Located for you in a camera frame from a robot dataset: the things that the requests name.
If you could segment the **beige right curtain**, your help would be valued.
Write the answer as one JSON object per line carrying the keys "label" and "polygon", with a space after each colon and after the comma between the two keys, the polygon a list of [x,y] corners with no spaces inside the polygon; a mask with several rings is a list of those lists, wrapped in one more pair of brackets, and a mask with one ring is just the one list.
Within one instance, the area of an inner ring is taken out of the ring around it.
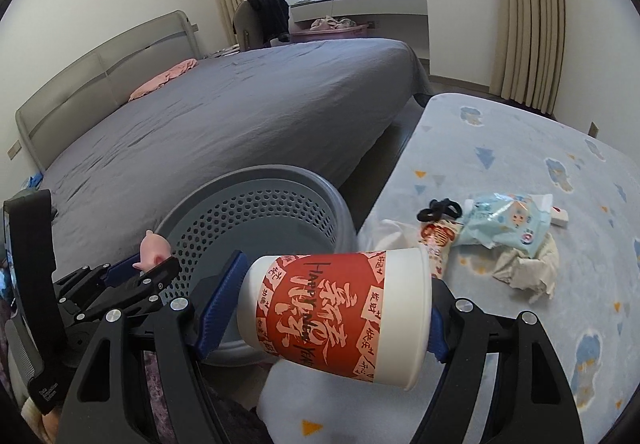
{"label": "beige right curtain", "polygon": [[565,38],[565,0],[500,0],[489,91],[551,116],[562,75]]}

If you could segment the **red white paper cup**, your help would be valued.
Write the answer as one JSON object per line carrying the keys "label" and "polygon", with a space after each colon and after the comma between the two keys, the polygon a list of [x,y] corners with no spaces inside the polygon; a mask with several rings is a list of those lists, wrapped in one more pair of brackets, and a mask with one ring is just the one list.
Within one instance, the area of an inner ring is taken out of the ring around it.
{"label": "red white paper cup", "polygon": [[320,372],[409,390],[432,317],[432,275],[420,248],[264,256],[236,307],[252,348]]}

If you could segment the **pink cloth on bed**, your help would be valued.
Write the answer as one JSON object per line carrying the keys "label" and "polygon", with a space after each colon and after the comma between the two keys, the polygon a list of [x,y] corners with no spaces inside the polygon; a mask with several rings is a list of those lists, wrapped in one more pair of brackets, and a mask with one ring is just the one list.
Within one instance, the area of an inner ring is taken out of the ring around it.
{"label": "pink cloth on bed", "polygon": [[188,71],[191,71],[192,68],[198,66],[198,60],[191,58],[186,59],[178,64],[170,67],[169,70],[161,72],[160,74],[152,77],[150,80],[142,84],[136,90],[132,91],[128,101],[132,102],[138,99],[141,99],[148,94],[162,88],[171,80],[177,79],[180,76],[186,74]]}

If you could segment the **pink rubber pig toy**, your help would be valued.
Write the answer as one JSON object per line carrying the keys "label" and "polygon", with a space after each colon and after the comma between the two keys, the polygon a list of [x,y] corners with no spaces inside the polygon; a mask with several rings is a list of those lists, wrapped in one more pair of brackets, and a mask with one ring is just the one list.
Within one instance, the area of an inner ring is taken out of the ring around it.
{"label": "pink rubber pig toy", "polygon": [[139,261],[132,267],[142,273],[149,272],[171,257],[171,245],[163,236],[147,230],[139,249]]}

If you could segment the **white cloth sock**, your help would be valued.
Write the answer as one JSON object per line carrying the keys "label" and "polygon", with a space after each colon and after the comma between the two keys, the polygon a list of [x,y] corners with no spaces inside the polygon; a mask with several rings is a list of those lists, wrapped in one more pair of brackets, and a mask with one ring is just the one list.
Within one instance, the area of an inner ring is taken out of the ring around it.
{"label": "white cloth sock", "polygon": [[364,225],[357,236],[358,250],[370,251],[418,248],[426,255],[421,242],[421,223],[403,223],[384,219]]}

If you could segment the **grey bed sheet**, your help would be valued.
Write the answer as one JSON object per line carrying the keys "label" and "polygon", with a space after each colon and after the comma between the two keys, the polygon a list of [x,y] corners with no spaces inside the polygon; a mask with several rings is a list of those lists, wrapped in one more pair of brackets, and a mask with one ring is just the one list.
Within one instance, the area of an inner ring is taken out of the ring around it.
{"label": "grey bed sheet", "polygon": [[119,108],[46,170],[56,277],[132,256],[228,172],[290,165],[343,184],[411,99],[433,92],[405,42],[304,42],[208,59]]}

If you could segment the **pink storage box with clothes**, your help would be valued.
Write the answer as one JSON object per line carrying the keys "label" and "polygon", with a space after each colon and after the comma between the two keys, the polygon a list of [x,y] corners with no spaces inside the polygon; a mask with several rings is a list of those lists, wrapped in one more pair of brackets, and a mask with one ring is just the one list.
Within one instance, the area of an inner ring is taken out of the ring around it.
{"label": "pink storage box with clothes", "polygon": [[368,24],[357,24],[349,18],[335,19],[333,16],[315,19],[306,30],[291,34],[293,42],[320,41],[366,37]]}

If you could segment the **red patterned snack wrapper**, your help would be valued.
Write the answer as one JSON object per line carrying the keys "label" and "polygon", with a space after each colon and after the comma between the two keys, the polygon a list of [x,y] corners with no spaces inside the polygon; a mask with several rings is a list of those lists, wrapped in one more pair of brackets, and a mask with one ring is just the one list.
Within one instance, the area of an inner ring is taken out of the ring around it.
{"label": "red patterned snack wrapper", "polygon": [[436,279],[444,278],[450,249],[462,231],[462,227],[461,223],[447,219],[421,225],[419,243],[426,251],[430,273]]}

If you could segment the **grey perforated trash basket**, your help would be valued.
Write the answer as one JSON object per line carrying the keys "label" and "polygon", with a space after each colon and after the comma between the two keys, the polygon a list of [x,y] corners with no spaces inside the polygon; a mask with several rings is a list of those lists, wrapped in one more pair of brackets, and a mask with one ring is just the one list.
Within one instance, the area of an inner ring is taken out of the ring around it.
{"label": "grey perforated trash basket", "polygon": [[168,240],[181,272],[160,294],[186,297],[217,276],[231,253],[262,256],[352,253],[352,215],[337,189],[316,173],[266,165],[223,175],[186,197],[156,233]]}

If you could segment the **white playing card box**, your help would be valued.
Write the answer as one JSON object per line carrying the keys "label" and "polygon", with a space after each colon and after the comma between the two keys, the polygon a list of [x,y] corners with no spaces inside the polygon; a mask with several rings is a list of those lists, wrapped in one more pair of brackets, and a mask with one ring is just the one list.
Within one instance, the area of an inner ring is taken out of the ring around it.
{"label": "white playing card box", "polygon": [[550,223],[555,227],[568,226],[568,213],[565,209],[552,206],[550,209]]}

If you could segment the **light blue patterned blanket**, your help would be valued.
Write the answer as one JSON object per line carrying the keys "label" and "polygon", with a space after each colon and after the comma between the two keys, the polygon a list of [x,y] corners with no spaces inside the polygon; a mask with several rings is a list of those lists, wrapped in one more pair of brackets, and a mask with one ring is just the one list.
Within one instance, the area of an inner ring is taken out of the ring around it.
{"label": "light blue patterned blanket", "polygon": [[534,311],[597,443],[639,384],[639,170],[570,127],[462,94],[428,102],[358,234],[413,246],[433,199],[463,208],[443,236],[444,277],[489,313]]}

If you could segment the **chair with black garment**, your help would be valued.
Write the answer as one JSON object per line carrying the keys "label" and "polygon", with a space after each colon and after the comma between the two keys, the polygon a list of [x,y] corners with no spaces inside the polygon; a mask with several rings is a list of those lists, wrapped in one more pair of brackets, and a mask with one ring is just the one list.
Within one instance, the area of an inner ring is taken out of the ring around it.
{"label": "chair with black garment", "polygon": [[271,41],[291,41],[290,6],[286,0],[244,0],[232,21],[241,51],[269,48]]}

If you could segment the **grey bed headboard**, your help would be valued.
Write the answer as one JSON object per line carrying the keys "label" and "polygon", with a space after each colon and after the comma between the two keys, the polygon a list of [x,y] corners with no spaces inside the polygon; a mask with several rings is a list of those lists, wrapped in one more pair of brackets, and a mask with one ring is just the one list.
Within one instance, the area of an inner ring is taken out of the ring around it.
{"label": "grey bed headboard", "polygon": [[176,10],[103,42],[55,75],[15,112],[25,151],[46,171],[130,94],[186,59],[203,56],[198,26]]}

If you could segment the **white paper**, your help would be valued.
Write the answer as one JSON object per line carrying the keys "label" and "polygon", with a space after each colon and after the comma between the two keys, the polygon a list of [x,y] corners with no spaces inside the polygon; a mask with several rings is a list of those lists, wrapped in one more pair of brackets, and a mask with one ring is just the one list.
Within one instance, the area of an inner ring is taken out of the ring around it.
{"label": "white paper", "polygon": [[541,297],[553,297],[559,267],[558,246],[552,234],[547,233],[533,258],[518,249],[501,249],[491,274],[511,288],[528,291],[529,302],[534,303]]}

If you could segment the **light blue wipes packet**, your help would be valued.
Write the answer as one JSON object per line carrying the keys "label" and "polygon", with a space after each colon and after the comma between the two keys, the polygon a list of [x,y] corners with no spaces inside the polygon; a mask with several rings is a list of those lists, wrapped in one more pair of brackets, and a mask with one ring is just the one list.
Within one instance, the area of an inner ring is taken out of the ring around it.
{"label": "light blue wipes packet", "polygon": [[548,233],[553,195],[492,193],[469,198],[462,207],[456,245],[514,248],[533,258]]}

